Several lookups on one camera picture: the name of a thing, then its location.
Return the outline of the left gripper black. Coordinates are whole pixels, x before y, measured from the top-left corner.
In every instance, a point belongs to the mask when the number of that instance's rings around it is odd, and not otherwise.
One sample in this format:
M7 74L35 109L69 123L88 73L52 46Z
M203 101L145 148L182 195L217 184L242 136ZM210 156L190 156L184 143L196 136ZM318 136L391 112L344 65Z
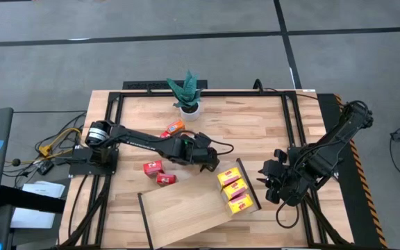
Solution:
M200 165L200 172L214 172L219 164L218 152L211 147L212 140L204 133L195 133L185 141L186 157L193 165Z

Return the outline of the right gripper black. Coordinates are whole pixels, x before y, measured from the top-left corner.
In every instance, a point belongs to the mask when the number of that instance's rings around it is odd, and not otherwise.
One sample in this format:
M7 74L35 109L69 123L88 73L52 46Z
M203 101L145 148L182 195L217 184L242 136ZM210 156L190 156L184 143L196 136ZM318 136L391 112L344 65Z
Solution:
M280 150L274 150L274 157L276 160L266 160L263 163L261 170L258 173L263 174L264 178L257 178L256 180L264 183L267 188L265 198L266 200L279 204L282 199L284 203L292 205L292 195L286 188L288 173L287 166L285 165L288 155Z

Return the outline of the yellow Corn Pops cereal box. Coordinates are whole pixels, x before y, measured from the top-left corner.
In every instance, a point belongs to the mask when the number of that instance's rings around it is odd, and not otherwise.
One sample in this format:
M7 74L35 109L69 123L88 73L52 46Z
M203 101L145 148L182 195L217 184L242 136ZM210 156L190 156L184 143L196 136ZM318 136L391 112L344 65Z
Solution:
M231 201L234 198L244 194L248 189L248 185L243 178L239 178L236 181L233 181L229 185L225 186L221 195L225 202Z
M253 200L249 194L242 194L231 199L226 204L227 212L230 216L241 213L253 206Z
M242 177L237 167L232 167L217 175L219 189L223 189Z

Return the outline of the orange cereal box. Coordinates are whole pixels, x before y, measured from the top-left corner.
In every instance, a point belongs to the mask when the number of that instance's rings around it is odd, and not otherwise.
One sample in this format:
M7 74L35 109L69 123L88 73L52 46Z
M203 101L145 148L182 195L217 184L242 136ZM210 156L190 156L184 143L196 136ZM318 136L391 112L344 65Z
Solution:
M185 129L185 124L183 123L182 120L178 120L177 122L173 122L170 125L167 126L166 131L170 134L173 135L176 132L182 131Z

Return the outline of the green plant white pot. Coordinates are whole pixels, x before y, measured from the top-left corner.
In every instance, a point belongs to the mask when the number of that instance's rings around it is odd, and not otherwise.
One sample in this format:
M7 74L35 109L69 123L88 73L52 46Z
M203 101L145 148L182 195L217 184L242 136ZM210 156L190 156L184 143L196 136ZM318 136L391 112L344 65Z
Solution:
M176 98L173 106L180 110L182 119L187 122L193 122L200 116L199 102L201 101L202 89L197 87L197 80L198 76L193 75L190 71L187 71L182 86L176 84L171 78L166 79L172 94Z

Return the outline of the black mat hazard-striped edge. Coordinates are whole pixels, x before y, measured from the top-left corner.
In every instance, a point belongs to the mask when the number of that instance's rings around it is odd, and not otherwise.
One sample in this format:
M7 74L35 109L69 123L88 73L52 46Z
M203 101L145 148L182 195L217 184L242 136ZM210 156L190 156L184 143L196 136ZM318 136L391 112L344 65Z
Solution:
M386 249L371 190L353 141L341 151L338 180L331 179L318 191L323 213L338 233L357 246Z

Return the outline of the black power adapter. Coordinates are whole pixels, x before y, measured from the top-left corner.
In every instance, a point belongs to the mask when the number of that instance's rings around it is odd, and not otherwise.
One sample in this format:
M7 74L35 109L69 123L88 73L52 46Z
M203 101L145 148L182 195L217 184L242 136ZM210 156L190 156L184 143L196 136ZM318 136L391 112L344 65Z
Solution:
M54 167L54 163L50 160L44 160L37 164L37 173L40 175L46 175L52 168Z

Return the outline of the white paper sheet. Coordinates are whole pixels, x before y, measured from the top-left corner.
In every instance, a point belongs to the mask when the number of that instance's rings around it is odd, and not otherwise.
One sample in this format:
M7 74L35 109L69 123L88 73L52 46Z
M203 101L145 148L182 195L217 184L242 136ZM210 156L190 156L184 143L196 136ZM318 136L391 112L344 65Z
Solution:
M22 190L47 197L61 198L65 186L46 181L36 181L35 183L24 184ZM16 208L12 216L10 227L50 229L53 226L54 218L55 214L52 212Z

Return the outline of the black padded bar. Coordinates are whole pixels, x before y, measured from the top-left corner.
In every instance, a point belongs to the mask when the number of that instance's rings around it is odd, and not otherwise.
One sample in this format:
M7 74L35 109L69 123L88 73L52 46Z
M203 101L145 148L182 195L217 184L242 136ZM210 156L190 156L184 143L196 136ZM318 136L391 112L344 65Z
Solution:
M65 208L65 200L1 185L0 205L61 214Z

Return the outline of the black metal table frame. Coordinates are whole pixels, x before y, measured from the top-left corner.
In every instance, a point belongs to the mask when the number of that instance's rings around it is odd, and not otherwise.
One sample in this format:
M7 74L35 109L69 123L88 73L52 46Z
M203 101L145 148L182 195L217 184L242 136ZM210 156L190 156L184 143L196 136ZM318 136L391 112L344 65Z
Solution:
M275 149L299 143L296 114L301 115L307 142L325 134L321 109L313 92L300 92L296 101L257 90L206 90L200 117L186 128L211 137L221 163L240 159L253 184L261 210L174 243L176 248L304 247L307 244L303 216L296 208L280 208L265 199L258 180L263 163ZM95 90L85 119L113 119L125 127L160 135L179 119L168 90L147 94L144 90ZM148 247L138 194L156 188L144 163L157 160L154 152L128 145L119 147L117 171L110 184L101 247L144 249Z

